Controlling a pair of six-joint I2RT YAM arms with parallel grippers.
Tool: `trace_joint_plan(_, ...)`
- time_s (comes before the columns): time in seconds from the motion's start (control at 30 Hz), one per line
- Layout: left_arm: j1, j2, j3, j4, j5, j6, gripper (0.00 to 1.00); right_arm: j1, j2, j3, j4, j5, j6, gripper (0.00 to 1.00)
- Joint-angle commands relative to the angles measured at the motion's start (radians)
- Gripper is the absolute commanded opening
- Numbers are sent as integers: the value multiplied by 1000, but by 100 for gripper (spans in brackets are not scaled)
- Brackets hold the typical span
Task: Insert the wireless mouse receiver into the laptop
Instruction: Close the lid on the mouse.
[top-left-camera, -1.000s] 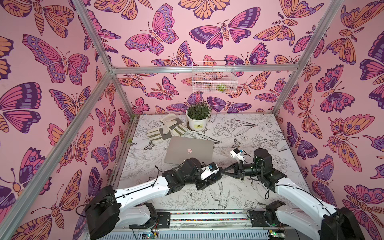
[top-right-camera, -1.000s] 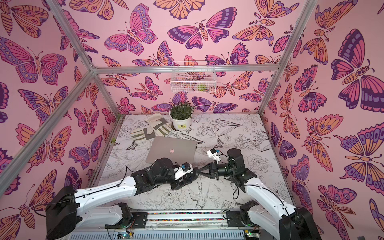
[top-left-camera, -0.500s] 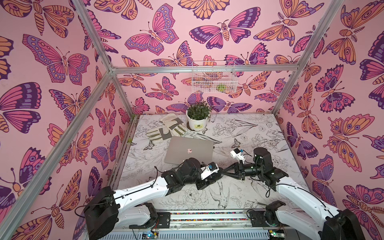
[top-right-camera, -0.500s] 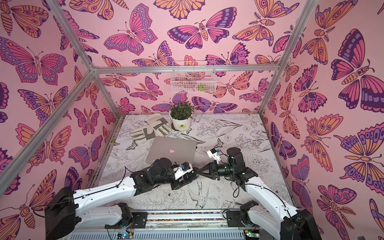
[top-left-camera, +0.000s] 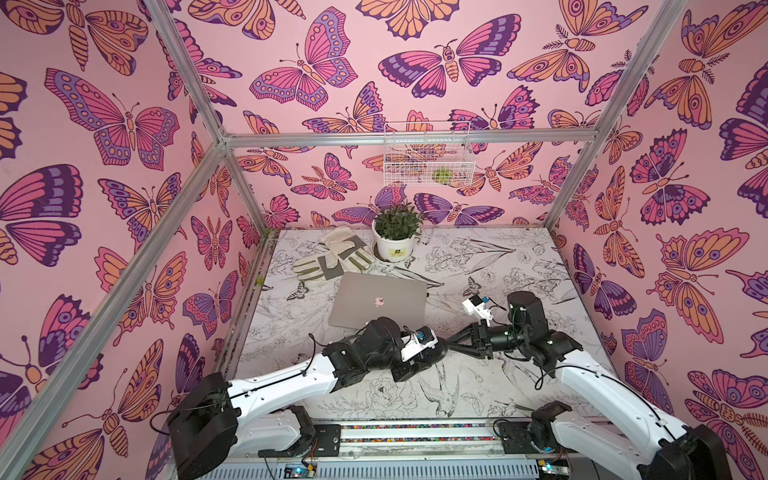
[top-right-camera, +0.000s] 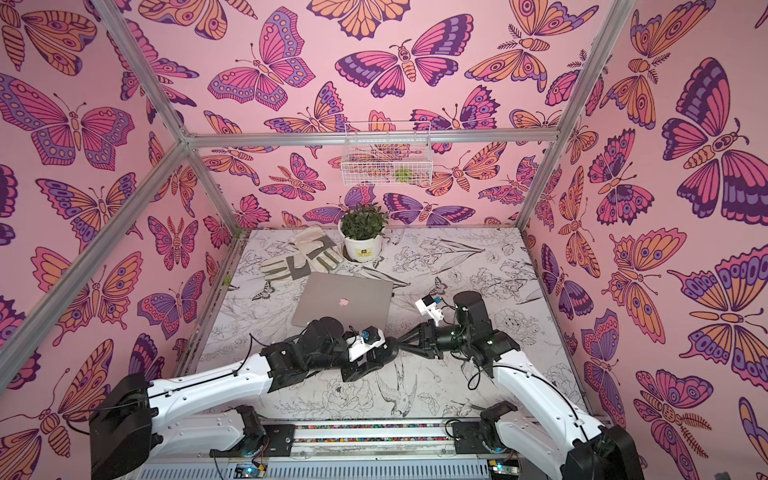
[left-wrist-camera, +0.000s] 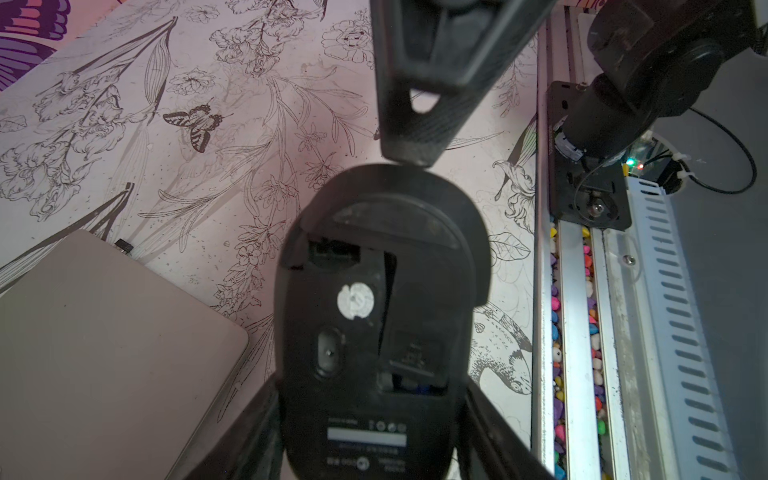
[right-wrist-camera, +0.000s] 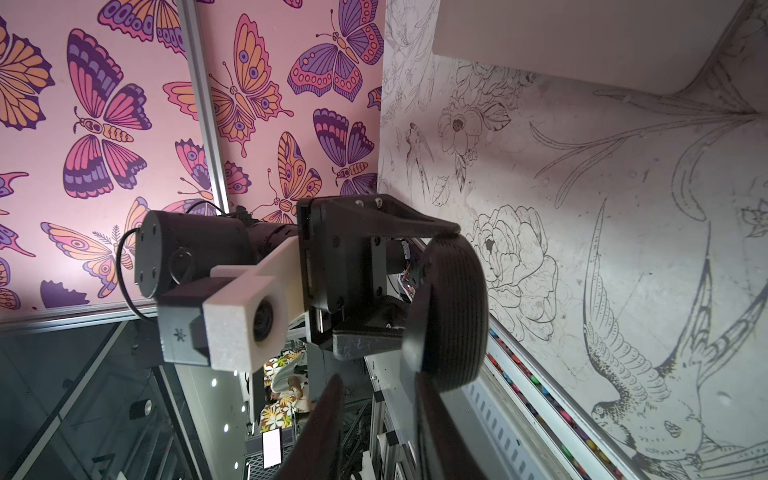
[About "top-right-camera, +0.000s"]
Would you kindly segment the silver laptop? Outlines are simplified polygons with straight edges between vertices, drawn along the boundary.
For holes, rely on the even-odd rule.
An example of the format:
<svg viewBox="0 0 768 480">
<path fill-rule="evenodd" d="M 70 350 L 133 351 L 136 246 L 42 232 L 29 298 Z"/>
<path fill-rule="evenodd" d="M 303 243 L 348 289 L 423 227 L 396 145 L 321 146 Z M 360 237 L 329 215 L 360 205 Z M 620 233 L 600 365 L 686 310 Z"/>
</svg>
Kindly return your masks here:
<svg viewBox="0 0 768 480">
<path fill-rule="evenodd" d="M 393 283 L 348 275 L 311 273 L 291 319 L 295 327 L 331 317 L 343 327 L 363 330 L 387 326 Z"/>
</svg>

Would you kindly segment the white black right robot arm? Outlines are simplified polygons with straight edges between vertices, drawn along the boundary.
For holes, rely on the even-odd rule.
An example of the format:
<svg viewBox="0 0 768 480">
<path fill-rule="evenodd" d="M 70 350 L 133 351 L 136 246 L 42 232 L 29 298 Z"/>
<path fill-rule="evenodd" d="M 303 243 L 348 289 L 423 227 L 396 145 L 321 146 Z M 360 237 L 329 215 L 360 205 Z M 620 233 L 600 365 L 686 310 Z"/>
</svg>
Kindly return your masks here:
<svg viewBox="0 0 768 480">
<path fill-rule="evenodd" d="M 583 411 L 547 380 L 515 340 L 493 327 L 480 293 L 457 293 L 450 308 L 452 323 L 428 319 L 391 343 L 427 359 L 452 353 L 475 366 L 475 381 L 487 377 L 515 398 L 482 412 L 489 449 L 511 450 L 550 479 L 643 478 L 630 434 Z"/>
</svg>

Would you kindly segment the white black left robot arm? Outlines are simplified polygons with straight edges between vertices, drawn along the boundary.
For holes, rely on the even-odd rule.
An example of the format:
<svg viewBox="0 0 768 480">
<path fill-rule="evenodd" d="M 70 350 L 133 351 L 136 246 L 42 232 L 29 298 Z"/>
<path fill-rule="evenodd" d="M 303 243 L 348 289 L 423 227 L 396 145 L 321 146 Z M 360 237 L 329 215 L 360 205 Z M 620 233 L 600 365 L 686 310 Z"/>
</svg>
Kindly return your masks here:
<svg viewBox="0 0 768 480">
<path fill-rule="evenodd" d="M 377 327 L 346 330 L 338 320 L 322 317 L 224 367 L 153 381 L 129 374 L 88 411 L 91 476 L 117 479 L 133 472 L 170 448 L 176 438 L 168 428 L 206 409 L 276 392 L 327 370 L 355 382 L 397 354 L 394 339 Z"/>
</svg>

